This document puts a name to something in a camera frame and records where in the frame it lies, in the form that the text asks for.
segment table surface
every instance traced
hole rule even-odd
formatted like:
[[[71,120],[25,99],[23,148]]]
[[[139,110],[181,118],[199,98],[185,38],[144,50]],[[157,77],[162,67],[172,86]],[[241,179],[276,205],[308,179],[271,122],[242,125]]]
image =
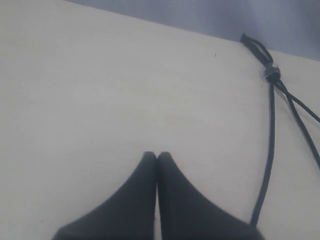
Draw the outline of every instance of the table surface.
[[[50,239],[114,193],[144,151],[171,152],[207,198],[250,220],[269,106],[242,44],[61,0],[1,1],[0,29],[2,240]],[[320,62],[271,54],[320,113]],[[299,112],[319,146],[319,125]],[[319,221],[320,170],[277,94],[258,227],[267,240],[315,240]]]

